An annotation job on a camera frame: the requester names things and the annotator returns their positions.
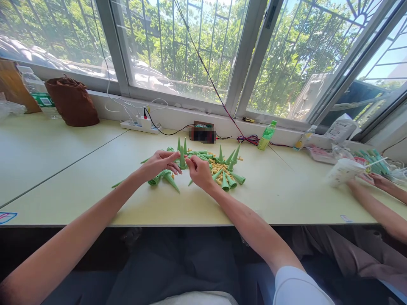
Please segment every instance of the bottle cap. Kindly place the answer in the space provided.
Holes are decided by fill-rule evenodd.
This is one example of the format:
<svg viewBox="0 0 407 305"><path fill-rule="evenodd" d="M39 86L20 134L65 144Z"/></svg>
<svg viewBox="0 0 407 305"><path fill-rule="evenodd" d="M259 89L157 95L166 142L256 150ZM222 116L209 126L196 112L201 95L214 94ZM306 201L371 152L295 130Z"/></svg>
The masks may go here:
<svg viewBox="0 0 407 305"><path fill-rule="evenodd" d="M26 66L17 66L17 69L21 73L34 73L33 70L30 67L26 67Z"/></svg>

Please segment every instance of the water bottle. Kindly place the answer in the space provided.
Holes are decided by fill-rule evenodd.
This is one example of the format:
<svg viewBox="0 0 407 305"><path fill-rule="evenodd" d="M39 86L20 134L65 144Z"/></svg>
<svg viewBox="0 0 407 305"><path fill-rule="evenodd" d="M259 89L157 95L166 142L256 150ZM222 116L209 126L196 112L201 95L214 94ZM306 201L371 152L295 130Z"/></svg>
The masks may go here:
<svg viewBox="0 0 407 305"><path fill-rule="evenodd" d="M47 88L44 82L40 80L30 67L17 66L17 69L22 74L22 82L27 88L28 92L35 99L38 106L45 115L50 119L60 119L54 102L48 94Z"/></svg>
<svg viewBox="0 0 407 305"><path fill-rule="evenodd" d="M260 139L259 145L257 145L257 148L260 150L265 150L268 143L270 142L271 137L273 136L274 132L276 131L276 121L272 121L270 125L266 127L266 129L263 132L263 136Z"/></svg>
<svg viewBox="0 0 407 305"><path fill-rule="evenodd" d="M315 134L315 129L317 129L318 126L312 125L310 129L308 129L297 141L297 143L294 145L293 149L296 151L301 150L301 148L304 147L305 143L308 142L308 140L311 138L313 134Z"/></svg>

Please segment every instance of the table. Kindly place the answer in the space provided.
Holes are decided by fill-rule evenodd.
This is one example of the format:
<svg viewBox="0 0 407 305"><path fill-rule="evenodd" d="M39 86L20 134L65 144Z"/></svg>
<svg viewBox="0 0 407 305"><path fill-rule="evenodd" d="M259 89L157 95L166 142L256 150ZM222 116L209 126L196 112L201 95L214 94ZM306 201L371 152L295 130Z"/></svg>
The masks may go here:
<svg viewBox="0 0 407 305"><path fill-rule="evenodd" d="M0 207L126 131L108 120L70 127L43 113L7 118L0 125Z"/></svg>
<svg viewBox="0 0 407 305"><path fill-rule="evenodd" d="M22 195L1 212L18 215L3 226L63 226L111 191L158 149L176 148L174 136L128 131L85 156L64 171ZM237 147L235 140L202 144L187 140L194 150L208 150L228 156ZM346 215L355 223L376 221L351 196L346 186L333 189L323 182L330 165L312 161L292 149L273 147L260 151L243 143L234 172L246 182L230 194L255 210L273 225L345 224ZM188 170L175 181L178 194L161 180L157 187L142 187L123 206L112 222L119 226L210 226L230 225L218 204L195 184L189 183ZM380 190L374 196L407 219L407 207Z"/></svg>

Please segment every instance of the sticker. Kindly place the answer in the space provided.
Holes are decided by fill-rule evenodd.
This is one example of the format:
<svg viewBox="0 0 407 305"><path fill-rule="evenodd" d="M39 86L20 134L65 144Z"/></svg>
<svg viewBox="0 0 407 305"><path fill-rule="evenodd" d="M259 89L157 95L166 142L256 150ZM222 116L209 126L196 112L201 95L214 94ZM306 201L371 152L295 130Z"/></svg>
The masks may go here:
<svg viewBox="0 0 407 305"><path fill-rule="evenodd" d="M346 223L351 223L353 220L350 220L346 215L341 215L340 216Z"/></svg>
<svg viewBox="0 0 407 305"><path fill-rule="evenodd" d="M17 216L17 213L0 212L0 225L12 220L15 216Z"/></svg>

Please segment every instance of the white wall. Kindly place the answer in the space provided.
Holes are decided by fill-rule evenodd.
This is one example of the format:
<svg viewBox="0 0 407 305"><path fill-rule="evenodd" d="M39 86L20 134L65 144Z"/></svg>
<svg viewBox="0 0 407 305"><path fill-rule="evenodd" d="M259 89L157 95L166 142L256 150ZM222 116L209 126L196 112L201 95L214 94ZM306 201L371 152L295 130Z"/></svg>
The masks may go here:
<svg viewBox="0 0 407 305"><path fill-rule="evenodd" d="M96 91L88 91L91 96L93 103L98 111L99 117L102 119L111 119L115 121L126 121L129 119L129 115L123 109L122 106L115 104L111 99L107 97L105 93L100 93ZM128 101L129 103L135 105L136 107L142 107L147 105L146 102L141 100L135 100L131 98L123 98L124 100ZM105 106L111 111L118 111L118 112L109 112L105 109ZM206 114L200 111L188 110L183 108L177 108L169 106L163 110L155 109L159 108L157 104L153 104L151 106L151 117L154 123L160 123L164 128L179 130L183 126L188 124L192 124L194 120L203 121L207 123L214 124L216 131L219 136L221 137L228 137L232 136L233 138L237 138L240 135L238 129L233 124L228 116L218 116L215 114ZM134 113L137 114L137 110L134 107L129 106L129 109ZM241 120L235 120L236 124L239 126L243 134L247 136L251 136L253 134L257 134L259 137L264 132L266 125L264 124L257 124L257 123L247 123ZM288 146L293 146L298 139L300 138L302 132L296 130L289 130L283 128L277 128L275 131L272 142L275 144L283 144ZM331 149L331 142L329 139L320 136L314 135L310 143L317 145L318 147ZM361 144L358 142L351 142L348 147L351 150L360 150L360 149L370 149L371 147L367 147L365 144Z"/></svg>

